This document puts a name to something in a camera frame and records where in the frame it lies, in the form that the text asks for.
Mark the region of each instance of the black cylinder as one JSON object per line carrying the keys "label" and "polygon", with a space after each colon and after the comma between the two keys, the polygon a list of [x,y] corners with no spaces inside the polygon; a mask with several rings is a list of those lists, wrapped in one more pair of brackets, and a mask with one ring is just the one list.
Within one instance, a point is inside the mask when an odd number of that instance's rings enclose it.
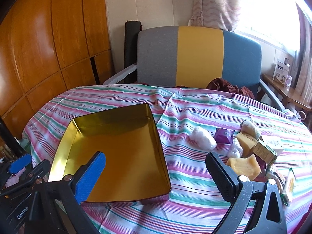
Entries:
{"label": "black cylinder", "polygon": [[5,144],[13,151],[15,156],[18,158],[24,154],[24,149],[19,145],[17,140],[11,134],[10,130],[7,128],[6,124],[4,123],[3,119],[0,116],[0,137],[5,142]]}
{"label": "black cylinder", "polygon": [[[138,49],[138,34],[141,30],[141,22],[127,21],[124,30],[124,68],[136,63]],[[137,80],[136,71],[129,74],[124,83],[134,83]]]}

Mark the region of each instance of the table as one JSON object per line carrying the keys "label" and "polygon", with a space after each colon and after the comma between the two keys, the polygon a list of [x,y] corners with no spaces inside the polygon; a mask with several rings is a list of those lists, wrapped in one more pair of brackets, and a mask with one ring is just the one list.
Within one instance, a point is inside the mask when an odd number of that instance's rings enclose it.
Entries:
{"label": "table", "polygon": [[[212,135],[216,128],[233,129],[252,120],[264,135],[279,136],[285,151],[276,166],[283,175],[292,167],[297,177],[294,200],[285,208],[287,232],[297,228],[312,203],[312,136],[292,113],[237,94],[202,89],[170,89],[118,84],[78,87],[44,105],[28,122],[23,137],[31,142],[33,164],[53,161],[62,135],[74,117],[126,105],[148,103],[160,135],[172,191],[166,202],[131,207],[83,204],[101,233],[211,233],[230,204],[225,202],[205,167],[207,152],[189,139],[200,125]],[[215,151],[225,162],[229,145]],[[259,175],[256,181],[265,181]],[[252,201],[238,227],[242,233],[251,215]]]}
{"label": "table", "polygon": [[[295,106],[306,110],[307,112],[312,111],[312,106],[308,103],[298,92],[289,86],[283,85],[272,79],[272,76],[262,74],[262,80],[266,84],[273,86],[277,92],[282,95],[282,104],[286,107],[288,103],[293,103]],[[257,99],[260,99],[264,96],[264,92],[258,93]]]}

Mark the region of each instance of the curtain ring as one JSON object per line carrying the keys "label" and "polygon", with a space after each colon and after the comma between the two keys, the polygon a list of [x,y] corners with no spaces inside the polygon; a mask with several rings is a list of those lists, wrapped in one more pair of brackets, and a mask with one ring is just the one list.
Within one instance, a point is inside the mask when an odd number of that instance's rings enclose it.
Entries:
{"label": "curtain ring", "polygon": [[298,111],[297,114],[296,114],[296,117],[299,120],[305,120],[307,118],[306,114],[303,111]]}

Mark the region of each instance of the white wall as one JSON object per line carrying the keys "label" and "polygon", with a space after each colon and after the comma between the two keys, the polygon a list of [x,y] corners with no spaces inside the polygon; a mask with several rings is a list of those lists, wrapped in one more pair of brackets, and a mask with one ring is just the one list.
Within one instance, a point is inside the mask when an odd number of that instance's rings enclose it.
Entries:
{"label": "white wall", "polygon": [[[158,26],[187,26],[194,0],[106,0],[111,50],[116,72],[124,67],[124,23],[141,21],[143,29]],[[273,74],[277,59],[293,58],[286,52],[256,40],[262,47],[262,72]]]}

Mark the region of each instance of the wooden wall panel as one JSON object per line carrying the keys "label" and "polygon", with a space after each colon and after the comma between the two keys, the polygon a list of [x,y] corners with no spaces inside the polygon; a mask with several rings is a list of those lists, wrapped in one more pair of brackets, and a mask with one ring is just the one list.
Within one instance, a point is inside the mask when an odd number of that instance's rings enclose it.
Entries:
{"label": "wooden wall panel", "polygon": [[10,11],[0,25],[0,115],[23,95],[11,50],[11,16]]}
{"label": "wooden wall panel", "polygon": [[59,70],[54,52],[50,0],[17,0],[11,42],[25,92]]}
{"label": "wooden wall panel", "polygon": [[112,54],[110,50],[95,56],[94,61],[99,75],[99,82],[103,84],[108,78],[114,75]]}
{"label": "wooden wall panel", "polygon": [[89,55],[110,49],[105,0],[82,0]]}
{"label": "wooden wall panel", "polygon": [[11,133],[16,138],[20,139],[26,124],[34,115],[35,113],[28,99],[24,97],[6,116],[4,116],[3,120]]}
{"label": "wooden wall panel", "polygon": [[90,59],[78,62],[62,71],[67,89],[78,86],[95,85]]}
{"label": "wooden wall panel", "polygon": [[52,0],[52,27],[60,67],[88,57],[82,0]]}
{"label": "wooden wall panel", "polygon": [[62,74],[59,72],[34,89],[27,98],[34,112],[37,112],[52,98],[66,90]]}

